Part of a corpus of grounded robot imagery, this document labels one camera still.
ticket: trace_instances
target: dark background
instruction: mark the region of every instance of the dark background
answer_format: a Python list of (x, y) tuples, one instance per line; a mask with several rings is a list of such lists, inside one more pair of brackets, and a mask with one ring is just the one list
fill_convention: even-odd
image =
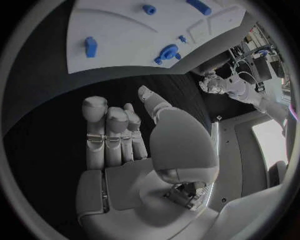
[[(8, 36), (11, 34), (13, 31), (14, 27), (16, 24), (22, 19), (22, 16), (26, 14), (28, 11), (29, 7), (33, 5), (36, 1), (35, 0), (28, 0), (28, 1), (18, 1), (16, 2), (6, 2), (2, 3), (2, 12), (3, 14), (0, 14), (0, 20), (3, 26), (2, 32), (1, 32), (1, 39), (0, 39), (0, 45), (1, 47), (3, 44), (6, 42)], [(295, 0), (279, 0), (279, 1), (273, 1), (273, 0), (265, 0), (264, 1), (266, 4), (269, 5), (269, 8), (274, 10), (277, 16), (283, 21), (285, 27), (287, 30), (290, 32), (290, 34), (294, 37), (294, 39), (297, 42), (297, 37), (298, 37), (298, 29), (299, 29), (299, 3), (298, 1)], [(156, 81), (159, 81), (160, 78), (167, 78), (165, 83), (166, 86), (165, 88), (161, 88), (161, 86), (157, 87), (157, 90), (160, 91), (158, 92), (159, 94), (162, 94), (163, 97), (166, 99), (171, 96), (170, 92), (162, 89), (168, 89), (170, 84), (172, 84), (174, 78), (178, 78), (179, 82), (182, 80), (181, 77), (166, 77), (166, 76), (156, 76), (155, 79), (153, 80), (150, 76), (148, 77), (138, 77), (132, 80), (133, 86), (137, 89), (138, 86), (140, 85), (141, 82), (145, 83), (149, 87), (152, 86), (154, 87), (155, 84), (157, 84)], [(188, 75), (185, 76), (185, 79), (189, 79), (188, 82), (190, 86), (192, 84), (195, 84), (195, 76), (193, 75)], [(114, 80), (109, 81), (107, 83), (102, 83), (102, 84), (107, 84), (106, 88), (109, 89), (109, 84), (115, 84), (118, 86), (117, 92), (121, 93), (125, 89), (125, 85), (122, 83), (122, 80)], [(36, 172), (31, 178), (28, 178), (27, 184), (37, 184), (39, 178), (47, 179), (48, 181), (56, 181), (58, 185), (61, 185), (61, 179), (63, 176), (59, 176), (56, 174), (51, 174), (51, 168), (53, 168), (53, 171), (57, 167), (62, 167), (65, 169), (72, 168), (71, 165), (67, 165), (66, 162), (60, 162), (59, 166), (56, 164), (51, 164), (49, 161), (50, 158), (55, 158), (55, 154), (61, 153), (62, 155), (65, 155), (66, 152), (64, 151), (65, 149), (62, 147), (59, 149), (59, 151), (52, 152), (52, 150), (48, 147), (48, 143), (51, 140), (57, 140), (57, 139), (62, 139), (62, 138), (69, 138), (69, 141), (72, 141), (72, 137), (74, 137), (74, 131), (71, 131), (71, 128), (69, 128), (70, 132), (64, 132), (62, 133), (63, 136), (57, 135), (57, 129), (61, 129), (62, 125), (69, 125), (72, 126), (72, 128), (77, 131), (76, 136), (77, 138), (80, 138), (82, 140), (85, 139), (85, 132), (84, 128), (78, 126), (78, 125), (83, 125), (85, 124), (84, 119), (82, 118), (77, 118), (76, 121), (72, 118), (72, 115), (69, 113), (73, 113), (75, 116), (80, 115), (80, 108), (77, 108), (78, 106), (81, 105), (81, 101), (84, 97), (90, 96), (91, 94), (96, 93), (97, 95), (100, 95), (99, 92), (101, 92), (100, 89), (103, 88), (103, 85), (100, 87), (100, 85), (94, 84), (93, 86), (87, 86), (84, 87), (80, 90), (73, 91), (71, 93), (64, 94), (62, 96), (59, 96), (58, 98), (55, 98), (51, 100), (50, 102), (47, 102), (43, 104), (42, 106), (36, 108), (34, 111), (31, 113), (27, 114), (20, 122), (16, 124), (16, 126), (10, 131), (10, 133), (6, 136), (5, 142), (9, 147), (6, 148), (7, 153), (10, 152), (11, 156), (15, 156), (15, 159), (17, 159), (17, 155), (21, 154), (18, 151), (15, 151), (15, 147), (18, 145), (23, 144), (22, 154), (29, 156), (30, 152), (26, 152), (27, 149), (31, 148), (33, 146), (30, 146), (30, 144), (33, 144), (34, 142), (38, 143), (38, 146), (40, 147), (39, 150), (37, 151), (38, 154), (40, 154), (40, 159), (37, 157), (33, 157), (31, 159), (31, 165), (25, 164), (24, 162), (15, 162), (15, 174), (20, 175), (21, 172), (24, 173), (34, 173), (34, 169), (32, 168), (41, 168), (42, 165), (44, 165), (45, 168), (47, 168), (47, 174), (43, 174), (43, 172)], [(194, 85), (192, 87), (193, 91), (196, 91), (197, 87)], [(115, 98), (111, 98), (110, 102), (112, 106), (121, 106), (123, 105), (126, 101), (128, 101), (128, 97), (126, 99), (118, 99), (114, 100)], [(193, 94), (190, 95), (189, 101), (199, 101), (199, 106), (201, 104), (208, 104), (208, 106), (216, 106), (214, 105), (215, 98), (209, 98), (205, 96), (205, 94), (202, 95), (203, 102), (200, 103), (200, 98), (193, 96)], [(138, 104), (138, 101), (136, 98), (132, 97), (130, 100), (133, 101), (133, 103)], [(199, 113), (198, 116), (196, 116), (202, 123), (206, 124), (206, 128), (209, 130), (209, 121), (208, 118), (210, 118), (212, 121), (215, 120), (215, 117), (219, 115), (220, 113), (228, 113), (224, 108), (223, 109), (216, 109), (216, 107), (208, 107), (207, 112), (205, 113), (205, 110), (202, 111), (196, 111), (196, 109), (188, 109), (187, 106), (180, 105), (180, 102), (173, 102), (173, 104), (176, 105), (176, 107), (181, 107), (181, 108), (186, 108), (186, 111), (190, 111), (190, 113)], [(146, 117), (146, 114), (142, 112), (142, 108), (140, 108), (141, 112), (140, 114), (142, 115), (141, 117)], [(238, 110), (239, 107), (237, 106), (235, 109), (237, 109), (237, 112), (234, 112), (232, 114), (238, 114), (240, 111)], [(146, 124), (144, 126), (144, 132), (150, 131), (153, 126), (151, 123)], [(40, 132), (40, 129), (48, 129), (46, 132)], [(67, 186), (73, 186), (74, 188), (76, 187), (76, 182), (73, 181), (73, 179), (76, 179), (78, 175), (81, 173), (81, 169), (84, 169), (84, 162), (80, 160), (83, 152), (78, 152), (78, 146), (81, 146), (82, 142), (80, 141), (74, 141), (72, 146), (73, 146), (73, 156), (74, 156), (74, 162), (79, 165), (79, 167), (74, 168), (75, 170), (70, 170), (69, 171), (69, 179), (67, 179), (65, 182), (69, 183)], [(48, 151), (48, 158), (45, 160), (43, 157), (45, 157), (45, 152)], [(20, 184), (20, 187), (27, 191), (28, 196), (30, 196), (33, 191), (30, 188), (26, 188), (26, 182), (22, 183), (18, 182)], [(58, 192), (53, 192), (53, 189), (45, 190), (46, 188), (44, 187), (44, 192), (42, 195), (40, 194), (40, 198), (47, 198), (49, 200), (49, 204), (53, 206), (60, 206), (62, 203), (70, 203), (71, 205), (74, 205), (75, 199), (71, 198), (70, 199), (61, 199)], [(60, 186), (60, 190), (62, 191), (64, 189), (64, 186)], [(74, 192), (75, 189), (73, 188), (65, 188), (65, 191), (70, 191)], [(299, 239), (299, 227), (300, 227), (300, 208), (299, 208), (299, 200), (300, 200), (300, 194), (297, 195), (296, 199), (294, 200), (292, 206), (290, 207), (290, 210), (287, 212), (286, 216), (279, 222), (279, 224), (276, 226), (276, 228), (271, 232), (271, 234), (268, 236), (267, 239)], [(48, 220), (56, 220), (57, 216), (53, 215), (52, 212), (48, 210), (48, 208), (43, 209), (43, 206), (39, 205), (39, 199), (32, 199), (31, 204), (35, 204), (35, 207), (40, 208), (39, 212), (42, 212), (43, 217), (46, 216)], [(1, 234), (3, 236), (10, 236), (10, 239), (17, 239), (17, 238), (22, 238), (22, 239), (33, 239), (33, 237), (28, 233), (28, 231), (23, 227), (22, 223), (19, 221), (19, 219), (14, 215), (13, 211), (10, 209), (9, 205), (7, 204), (3, 194), (0, 194), (0, 206), (1, 206), (1, 216), (2, 219), (4, 220), (4, 223), (2, 224), (1, 227)], [(85, 235), (83, 232), (73, 232), (73, 229), (77, 229), (77, 223), (73, 221), (68, 221), (67, 216), (72, 216), (72, 214), (75, 214), (74, 212), (70, 211), (66, 212), (66, 214), (62, 214), (60, 216), (61, 220), (59, 222), (52, 222), (52, 225), (55, 225), (54, 227), (57, 227), (57, 229), (63, 233), (66, 234), (70, 239), (84, 239)]]

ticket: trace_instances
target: blue plastic part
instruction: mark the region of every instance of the blue plastic part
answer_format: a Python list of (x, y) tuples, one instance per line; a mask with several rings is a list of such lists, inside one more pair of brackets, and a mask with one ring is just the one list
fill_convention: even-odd
[(181, 55), (179, 53), (176, 53), (175, 58), (177, 58), (178, 60), (181, 59)]
[(86, 57), (94, 58), (96, 56), (98, 46), (96, 40), (92, 36), (89, 36), (85, 39), (84, 45)]
[(208, 16), (212, 13), (212, 9), (199, 0), (186, 0), (186, 2), (198, 9), (205, 16)]
[(144, 5), (144, 6), (142, 6), (142, 9), (148, 15), (153, 15), (156, 13), (156, 8), (155, 8), (155, 6), (152, 6), (152, 5)]
[(185, 44), (187, 43), (187, 39), (185, 38), (185, 36), (180, 35), (178, 38), (179, 38), (180, 41), (182, 41), (183, 43), (185, 43)]
[(161, 58), (159, 56), (154, 59), (154, 62), (156, 62), (158, 65), (162, 65), (163, 64), (163, 62), (162, 62), (162, 60), (161, 60)]
[(177, 52), (178, 47), (175, 44), (171, 44), (166, 46), (163, 50), (161, 50), (159, 57), (161, 60), (169, 60), (175, 57)]

